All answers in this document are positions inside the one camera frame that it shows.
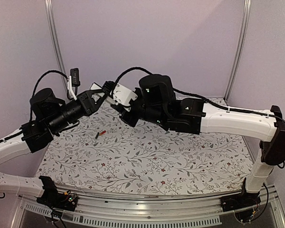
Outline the white remote control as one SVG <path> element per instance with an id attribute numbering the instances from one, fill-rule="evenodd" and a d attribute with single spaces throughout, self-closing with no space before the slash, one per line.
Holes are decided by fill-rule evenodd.
<path id="1" fill-rule="evenodd" d="M 99 97 L 104 96 L 104 92 L 103 92 L 102 87 L 100 85 L 98 85 L 97 83 L 92 83 L 90 90 L 92 91 L 92 93 L 94 95 L 97 95 Z"/>

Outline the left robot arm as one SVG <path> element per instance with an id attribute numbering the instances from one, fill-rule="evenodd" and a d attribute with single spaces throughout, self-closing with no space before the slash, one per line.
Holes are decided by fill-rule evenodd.
<path id="1" fill-rule="evenodd" d="M 83 116 L 96 113 L 108 95 L 101 88 L 87 90 L 66 103 L 57 98 L 51 88 L 38 91 L 30 99 L 35 120 L 0 139 L 0 165 L 16 157 L 38 152 L 48 146 L 64 130 Z M 53 180 L 47 176 L 27 178 L 0 172 L 0 193 L 30 195 L 57 206 L 61 196 Z"/>

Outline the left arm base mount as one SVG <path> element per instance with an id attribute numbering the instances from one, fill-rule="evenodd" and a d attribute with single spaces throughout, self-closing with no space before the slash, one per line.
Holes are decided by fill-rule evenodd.
<path id="1" fill-rule="evenodd" d="M 59 193 L 56 185 L 50 177 L 39 176 L 42 181 L 42 189 L 44 190 L 41 197 L 36 199 L 36 202 L 49 207 L 50 209 L 62 209 L 74 212 L 78 202 L 78 195 L 67 190 L 64 193 Z"/>

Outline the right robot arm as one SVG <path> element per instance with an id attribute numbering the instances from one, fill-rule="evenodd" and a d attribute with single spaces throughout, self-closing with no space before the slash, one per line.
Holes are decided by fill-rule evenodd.
<path id="1" fill-rule="evenodd" d="M 273 168 L 285 161 L 285 120 L 278 106 L 255 111 L 216 104 L 200 95 L 185 94 L 176 98 L 178 90 L 163 75 L 147 75 L 135 90 L 116 85 L 114 100 L 124 107 L 121 119 L 135 126 L 142 119 L 166 131 L 180 133 L 227 133 L 248 136 L 260 141 L 260 149 L 252 171 L 236 197 L 240 207 L 251 203 Z"/>

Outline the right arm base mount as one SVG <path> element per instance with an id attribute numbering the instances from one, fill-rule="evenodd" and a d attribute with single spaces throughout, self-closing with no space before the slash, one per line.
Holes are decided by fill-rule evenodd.
<path id="1" fill-rule="evenodd" d="M 234 195 L 224 196 L 220 198 L 220 206 L 224 212 L 242 209 L 257 205 L 261 202 L 259 192 L 248 193 L 246 190 L 246 178 L 242 183 L 241 192 Z"/>

